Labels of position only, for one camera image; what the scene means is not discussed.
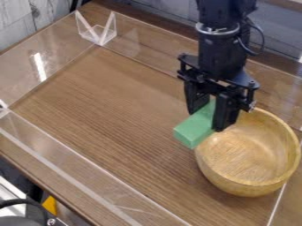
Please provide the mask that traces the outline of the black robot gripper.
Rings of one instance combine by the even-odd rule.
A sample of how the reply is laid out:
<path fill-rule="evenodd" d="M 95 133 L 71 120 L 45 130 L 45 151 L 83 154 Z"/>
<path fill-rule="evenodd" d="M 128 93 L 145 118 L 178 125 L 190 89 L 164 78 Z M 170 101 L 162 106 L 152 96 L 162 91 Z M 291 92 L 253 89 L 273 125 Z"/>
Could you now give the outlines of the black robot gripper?
<path fill-rule="evenodd" d="M 188 112 L 193 115 L 200 111 L 214 95 L 213 129 L 217 132 L 237 122 L 241 109 L 250 111 L 256 106 L 254 93 L 260 84 L 245 72 L 248 56 L 257 56 L 249 48 L 252 29 L 261 31 L 253 22 L 220 28 L 198 22 L 198 55 L 181 54 L 178 57 Z"/>

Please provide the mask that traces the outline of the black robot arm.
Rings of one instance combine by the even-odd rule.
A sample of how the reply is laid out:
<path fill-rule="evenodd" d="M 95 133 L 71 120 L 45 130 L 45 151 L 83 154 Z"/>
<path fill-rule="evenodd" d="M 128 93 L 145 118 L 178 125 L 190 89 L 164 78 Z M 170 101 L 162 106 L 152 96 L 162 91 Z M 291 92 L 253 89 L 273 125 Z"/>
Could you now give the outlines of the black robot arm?
<path fill-rule="evenodd" d="M 224 131 L 237 122 L 240 112 L 252 111 L 260 83 L 245 71 L 250 31 L 261 27 L 249 14 L 257 0 L 197 0 L 198 54 L 181 54 L 178 77 L 185 81 L 188 111 L 194 114 L 217 99 L 213 124 Z"/>

